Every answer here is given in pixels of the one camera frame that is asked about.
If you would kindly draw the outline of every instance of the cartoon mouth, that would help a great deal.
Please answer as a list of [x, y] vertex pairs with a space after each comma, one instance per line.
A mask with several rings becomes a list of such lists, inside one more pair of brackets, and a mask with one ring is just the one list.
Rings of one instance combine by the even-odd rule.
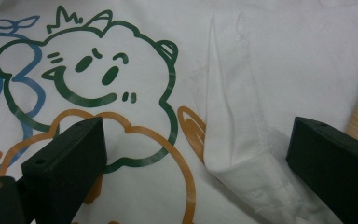
[[[113, 68], [115, 67], [112, 67], [106, 72], [105, 76], [103, 77], [103, 83], [105, 82], [109, 84], [109, 81], [112, 82], [115, 79], [114, 77], [115, 71]], [[97, 107], [102, 105], [108, 105], [117, 99], [117, 95], [113, 92], [103, 97], [94, 98], [94, 99], [85, 98], [74, 93], [68, 88], [68, 86], [65, 84], [65, 81], [63, 80], [63, 74], [65, 73], [65, 70], [66, 70], [66, 66], [63, 65], [52, 68], [46, 71], [45, 73], [43, 73], [42, 78], [54, 81], [58, 93], [69, 102], [75, 105], [80, 105], [85, 107]]]

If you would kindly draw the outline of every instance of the white t-shirt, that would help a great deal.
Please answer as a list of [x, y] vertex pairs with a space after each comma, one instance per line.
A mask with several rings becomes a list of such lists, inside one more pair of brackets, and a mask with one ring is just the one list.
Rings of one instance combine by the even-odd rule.
[[288, 169], [295, 116], [345, 128], [358, 1], [6, 1], [0, 175], [103, 117], [77, 223], [340, 223]]

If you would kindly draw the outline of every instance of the cartoon ear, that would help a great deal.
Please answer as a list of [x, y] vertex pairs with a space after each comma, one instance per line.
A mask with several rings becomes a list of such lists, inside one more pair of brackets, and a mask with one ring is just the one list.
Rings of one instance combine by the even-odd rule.
[[169, 61], [175, 64], [178, 57], [178, 47], [169, 40], [160, 40], [156, 44], [158, 44], [158, 48], [162, 50], [163, 54], [168, 57]]
[[111, 10], [105, 10], [98, 13], [96, 16], [91, 18], [83, 27], [95, 27], [101, 31], [105, 31], [109, 28], [113, 20], [113, 13]]

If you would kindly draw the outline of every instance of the black plastic block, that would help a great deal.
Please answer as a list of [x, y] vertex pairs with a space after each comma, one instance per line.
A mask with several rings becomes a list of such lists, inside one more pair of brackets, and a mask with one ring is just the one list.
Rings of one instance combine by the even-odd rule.
[[358, 224], [358, 140], [296, 118], [286, 160], [341, 221]]
[[38, 224], [71, 223], [106, 165], [101, 118], [78, 122], [22, 164], [25, 187], [38, 199]]
[[0, 224], [25, 224], [16, 181], [10, 176], [0, 176]]

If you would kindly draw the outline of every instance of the cartoon eye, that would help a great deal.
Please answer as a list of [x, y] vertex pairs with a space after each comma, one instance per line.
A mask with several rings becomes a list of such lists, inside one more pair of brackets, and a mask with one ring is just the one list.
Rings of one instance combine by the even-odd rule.
[[119, 71], [119, 69], [117, 66], [113, 66], [109, 70], [107, 70], [107, 72], [103, 76], [104, 86], [109, 85], [110, 83], [112, 83], [115, 80], [115, 78], [117, 77], [118, 71]]
[[78, 73], [81, 73], [84, 70], [86, 70], [90, 66], [91, 63], [92, 63], [92, 57], [86, 56], [82, 60], [80, 60], [80, 62], [78, 62], [78, 64], [75, 67], [75, 71], [77, 71]]
[[117, 55], [113, 56], [112, 60], [115, 61], [118, 58], [122, 59], [124, 64], [129, 63], [129, 56], [127, 56], [127, 54], [125, 54], [123, 52], [118, 53]]

